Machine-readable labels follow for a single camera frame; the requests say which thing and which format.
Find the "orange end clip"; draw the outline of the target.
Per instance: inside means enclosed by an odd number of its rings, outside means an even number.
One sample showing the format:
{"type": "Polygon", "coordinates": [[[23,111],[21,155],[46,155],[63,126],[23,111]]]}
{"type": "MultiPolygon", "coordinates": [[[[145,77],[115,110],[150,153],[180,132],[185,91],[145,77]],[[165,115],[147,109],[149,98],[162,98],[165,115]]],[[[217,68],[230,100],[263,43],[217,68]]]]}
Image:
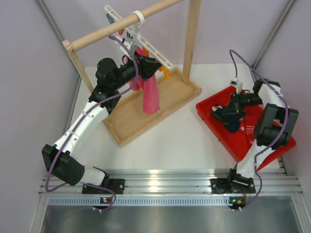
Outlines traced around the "orange end clip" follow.
{"type": "Polygon", "coordinates": [[[167,80],[169,80],[171,78],[170,71],[166,67],[161,66],[158,70],[163,72],[163,74],[167,80]]]}

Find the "white clip hanger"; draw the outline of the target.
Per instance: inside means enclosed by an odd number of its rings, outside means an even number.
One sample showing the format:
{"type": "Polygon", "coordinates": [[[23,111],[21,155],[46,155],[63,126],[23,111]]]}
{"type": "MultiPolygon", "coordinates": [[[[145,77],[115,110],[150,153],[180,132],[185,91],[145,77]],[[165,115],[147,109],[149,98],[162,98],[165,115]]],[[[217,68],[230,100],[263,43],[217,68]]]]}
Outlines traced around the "white clip hanger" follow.
{"type": "MultiPolygon", "coordinates": [[[[114,23],[120,21],[123,19],[112,7],[109,5],[105,5],[104,9],[107,14],[109,14],[114,19],[114,23]]],[[[168,70],[172,70],[173,65],[172,63],[165,58],[149,41],[147,41],[140,33],[140,29],[145,25],[145,18],[142,14],[142,12],[136,10],[132,12],[132,14],[138,16],[139,22],[132,24],[124,30],[127,33],[127,38],[133,39],[133,41],[137,44],[137,46],[140,46],[142,48],[146,48],[146,50],[149,52],[149,54],[155,58],[157,61],[159,61],[162,66],[166,67],[168,70]]]]}

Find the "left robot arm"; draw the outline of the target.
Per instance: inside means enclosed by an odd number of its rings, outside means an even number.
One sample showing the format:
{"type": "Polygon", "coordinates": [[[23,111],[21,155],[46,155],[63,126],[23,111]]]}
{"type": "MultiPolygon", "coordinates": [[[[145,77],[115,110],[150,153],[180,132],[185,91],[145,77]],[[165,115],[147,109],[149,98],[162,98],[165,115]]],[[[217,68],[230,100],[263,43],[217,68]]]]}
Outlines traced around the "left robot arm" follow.
{"type": "Polygon", "coordinates": [[[59,140],[42,149],[46,170],[71,186],[89,183],[98,192],[106,192],[110,187],[108,174],[80,164],[77,158],[93,131],[118,104],[121,98],[118,90],[136,77],[148,80],[160,67],[155,58],[138,53],[134,54],[134,60],[128,59],[121,66],[111,58],[100,60],[95,73],[97,85],[84,110],[59,140]]]}

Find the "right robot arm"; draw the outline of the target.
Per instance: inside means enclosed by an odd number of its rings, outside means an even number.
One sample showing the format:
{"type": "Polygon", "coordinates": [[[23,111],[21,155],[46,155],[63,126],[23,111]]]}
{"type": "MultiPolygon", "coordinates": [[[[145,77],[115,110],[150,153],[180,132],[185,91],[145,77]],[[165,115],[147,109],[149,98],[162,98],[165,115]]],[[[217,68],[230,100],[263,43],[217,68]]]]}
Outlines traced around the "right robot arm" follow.
{"type": "Polygon", "coordinates": [[[288,144],[299,112],[288,106],[280,92],[280,84],[268,79],[257,80],[251,93],[234,92],[228,105],[221,110],[224,120],[240,120],[245,107],[263,105],[263,111],[254,127],[251,148],[246,156],[229,170],[227,188],[231,192],[253,189],[257,168],[279,147],[288,144]]]}

